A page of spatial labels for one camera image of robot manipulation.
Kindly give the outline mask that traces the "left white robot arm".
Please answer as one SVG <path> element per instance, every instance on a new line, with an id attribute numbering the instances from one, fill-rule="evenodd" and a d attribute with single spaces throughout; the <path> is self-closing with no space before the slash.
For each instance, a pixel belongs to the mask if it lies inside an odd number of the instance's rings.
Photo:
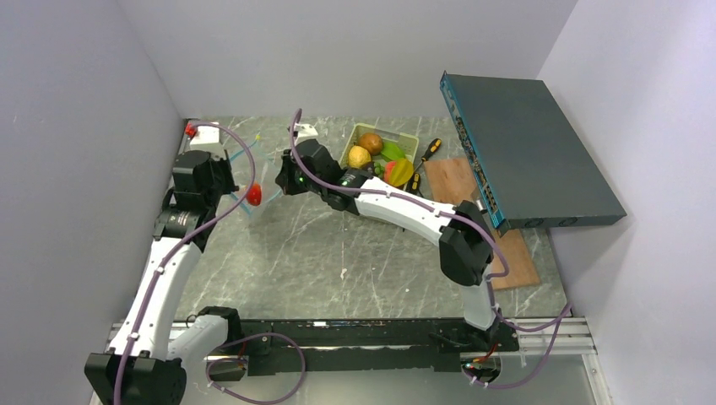
<path id="1" fill-rule="evenodd" d="M 170 338 L 188 277 L 217 222 L 220 199 L 236 189 L 225 151 L 179 154 L 172 180 L 127 318 L 107 349 L 90 354 L 84 366 L 103 404 L 178 404 L 189 370 L 214 349 L 232 354 L 242 343 L 238 311 L 221 306 L 202 309 L 186 331 Z"/>

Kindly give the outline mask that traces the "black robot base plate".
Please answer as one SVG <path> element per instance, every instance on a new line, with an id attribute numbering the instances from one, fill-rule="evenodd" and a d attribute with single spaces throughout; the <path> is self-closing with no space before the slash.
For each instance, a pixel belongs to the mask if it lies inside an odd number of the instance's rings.
<path id="1" fill-rule="evenodd" d="M 242 359 L 250 376 L 283 372 L 428 369 L 459 372 L 473 358 L 516 353 L 517 333 L 488 332 L 457 317 L 415 319 L 243 320 L 247 343 L 211 351 Z"/>

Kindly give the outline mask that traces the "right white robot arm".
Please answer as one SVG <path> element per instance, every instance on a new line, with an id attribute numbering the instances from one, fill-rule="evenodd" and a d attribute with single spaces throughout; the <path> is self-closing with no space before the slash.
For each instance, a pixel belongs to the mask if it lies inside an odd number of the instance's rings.
<path id="1" fill-rule="evenodd" d="M 395 224 L 437 247 L 443 275 L 461 288 L 465 338 L 485 350 L 498 337 L 490 286 L 496 242 L 480 209 L 417 197 L 360 169 L 343 169 L 315 139 L 286 149 L 275 182 L 286 195 L 312 192 L 336 211 Z"/>

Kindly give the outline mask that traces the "red orange mango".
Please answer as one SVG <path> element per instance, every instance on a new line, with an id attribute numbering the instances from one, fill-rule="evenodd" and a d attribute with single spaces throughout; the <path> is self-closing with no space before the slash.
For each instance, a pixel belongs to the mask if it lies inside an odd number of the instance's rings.
<path id="1" fill-rule="evenodd" d="M 245 201 L 253 207 L 258 207 L 262 204 L 263 189 L 260 183 L 254 183 L 247 188 Z"/>

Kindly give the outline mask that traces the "clear zip top bag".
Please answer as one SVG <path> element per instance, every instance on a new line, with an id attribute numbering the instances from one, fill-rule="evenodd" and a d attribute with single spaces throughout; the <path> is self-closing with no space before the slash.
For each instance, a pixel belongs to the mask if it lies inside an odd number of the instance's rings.
<path id="1" fill-rule="evenodd" d="M 230 194 L 234 201 L 238 201 L 241 195 L 246 195 L 247 188 L 254 183 L 260 183 L 263 189 L 263 202 L 258 207 L 250 206 L 245 199 L 239 205 L 250 221 L 256 222 L 264 214 L 267 208 L 282 194 L 281 189 L 275 184 L 275 178 L 279 174 L 279 166 L 275 157 L 268 153 L 263 146 L 261 135 L 257 133 L 253 140 L 247 141 L 248 151 L 253 158 L 251 165 L 246 150 L 239 145 L 235 152 L 229 153 L 232 173 L 237 185 L 237 190 Z"/>

